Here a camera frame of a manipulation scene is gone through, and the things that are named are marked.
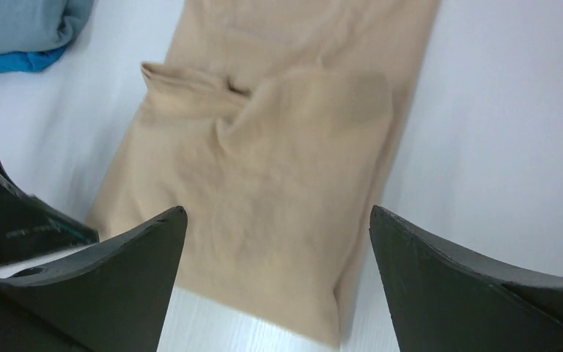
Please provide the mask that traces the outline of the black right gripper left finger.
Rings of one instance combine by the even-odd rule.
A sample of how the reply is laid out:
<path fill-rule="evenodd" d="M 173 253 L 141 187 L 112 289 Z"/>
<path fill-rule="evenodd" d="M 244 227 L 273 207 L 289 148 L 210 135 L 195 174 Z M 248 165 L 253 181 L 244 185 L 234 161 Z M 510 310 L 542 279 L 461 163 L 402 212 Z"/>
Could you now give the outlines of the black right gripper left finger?
<path fill-rule="evenodd" d="M 155 351 L 187 223 L 185 209 L 174 207 L 0 278 L 0 351 Z"/>

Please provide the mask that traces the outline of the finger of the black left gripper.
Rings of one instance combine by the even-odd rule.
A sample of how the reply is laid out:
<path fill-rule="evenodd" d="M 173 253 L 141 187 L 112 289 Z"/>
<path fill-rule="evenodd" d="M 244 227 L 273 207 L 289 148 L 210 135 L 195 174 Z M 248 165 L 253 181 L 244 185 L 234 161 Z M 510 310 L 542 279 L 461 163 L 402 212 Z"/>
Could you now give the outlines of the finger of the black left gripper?
<path fill-rule="evenodd" d="M 0 162 L 0 266 L 98 241 L 97 230 L 17 187 Z"/>

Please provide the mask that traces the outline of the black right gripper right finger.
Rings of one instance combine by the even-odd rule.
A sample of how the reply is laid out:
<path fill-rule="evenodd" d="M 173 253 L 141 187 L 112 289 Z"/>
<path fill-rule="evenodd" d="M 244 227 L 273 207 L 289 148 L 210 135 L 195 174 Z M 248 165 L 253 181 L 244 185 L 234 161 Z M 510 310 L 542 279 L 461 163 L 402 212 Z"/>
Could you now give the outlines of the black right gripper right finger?
<path fill-rule="evenodd" d="M 401 351 L 563 351 L 563 277 L 487 257 L 380 206 L 369 236 Z"/>

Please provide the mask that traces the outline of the beige t shirt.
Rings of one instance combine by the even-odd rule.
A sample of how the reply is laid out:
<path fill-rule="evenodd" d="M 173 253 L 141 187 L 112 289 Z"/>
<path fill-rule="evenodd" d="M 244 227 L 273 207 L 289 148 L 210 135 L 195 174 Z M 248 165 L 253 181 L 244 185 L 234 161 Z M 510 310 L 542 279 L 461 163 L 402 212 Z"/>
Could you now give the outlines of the beige t shirt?
<path fill-rule="evenodd" d="M 178 286 L 331 347 L 438 1 L 186 1 L 87 221 L 181 205 Z"/>

